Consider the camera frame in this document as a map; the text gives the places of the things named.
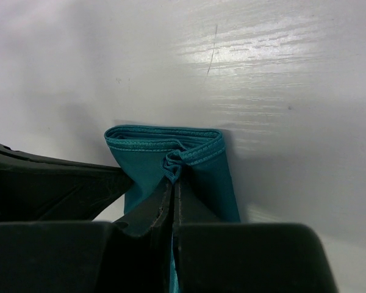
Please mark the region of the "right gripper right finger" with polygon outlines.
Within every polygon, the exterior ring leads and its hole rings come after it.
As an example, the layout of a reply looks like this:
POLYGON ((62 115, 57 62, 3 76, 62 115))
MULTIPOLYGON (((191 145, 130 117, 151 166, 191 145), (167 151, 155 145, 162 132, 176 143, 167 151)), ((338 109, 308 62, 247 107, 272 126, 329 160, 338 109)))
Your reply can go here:
POLYGON ((296 223, 222 222, 186 181, 174 187, 181 292, 337 292, 323 245, 296 223))

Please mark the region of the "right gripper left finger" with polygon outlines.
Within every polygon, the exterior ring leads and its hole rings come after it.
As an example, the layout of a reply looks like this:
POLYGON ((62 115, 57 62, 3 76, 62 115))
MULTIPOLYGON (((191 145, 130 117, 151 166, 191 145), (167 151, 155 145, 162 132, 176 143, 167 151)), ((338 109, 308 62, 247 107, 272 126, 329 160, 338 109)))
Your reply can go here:
POLYGON ((116 222, 0 223, 0 292, 168 292, 173 186, 116 222))

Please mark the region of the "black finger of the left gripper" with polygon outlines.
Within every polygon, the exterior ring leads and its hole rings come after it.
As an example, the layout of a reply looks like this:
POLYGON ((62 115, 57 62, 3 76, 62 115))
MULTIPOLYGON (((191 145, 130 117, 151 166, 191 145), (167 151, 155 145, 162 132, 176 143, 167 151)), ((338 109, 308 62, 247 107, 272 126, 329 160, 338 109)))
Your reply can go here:
POLYGON ((37 156, 0 144, 0 222, 93 220, 132 184, 118 167, 37 156))

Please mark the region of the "teal cloth napkin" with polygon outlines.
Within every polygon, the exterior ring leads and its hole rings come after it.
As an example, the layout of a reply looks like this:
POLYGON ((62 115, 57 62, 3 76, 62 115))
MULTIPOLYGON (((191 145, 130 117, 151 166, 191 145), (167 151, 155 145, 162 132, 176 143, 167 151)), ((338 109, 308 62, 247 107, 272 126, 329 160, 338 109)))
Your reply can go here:
POLYGON ((203 203, 222 220, 240 221, 221 131, 121 125, 108 129, 104 138, 134 180, 124 202, 126 213, 145 201, 162 177, 175 183, 188 168, 199 181, 203 203))

